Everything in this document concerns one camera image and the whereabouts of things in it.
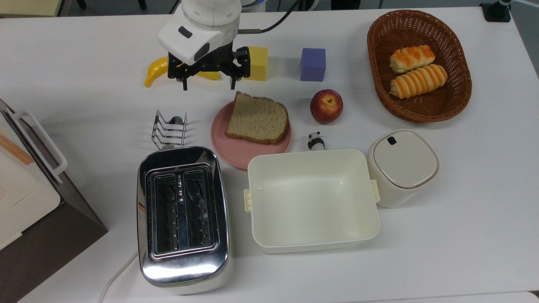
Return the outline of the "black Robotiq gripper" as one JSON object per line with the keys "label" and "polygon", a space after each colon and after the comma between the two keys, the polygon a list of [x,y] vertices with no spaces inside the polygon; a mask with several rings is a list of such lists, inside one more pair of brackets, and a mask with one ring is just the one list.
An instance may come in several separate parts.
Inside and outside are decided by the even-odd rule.
{"label": "black Robotiq gripper", "polygon": [[248,46],[233,51],[233,43],[229,43],[212,50],[191,65],[183,63],[171,53],[168,54],[168,78],[181,82],[184,91],[187,91],[186,77],[194,76],[199,72],[217,71],[230,77],[231,90],[235,90],[237,81],[251,75],[251,58]]}

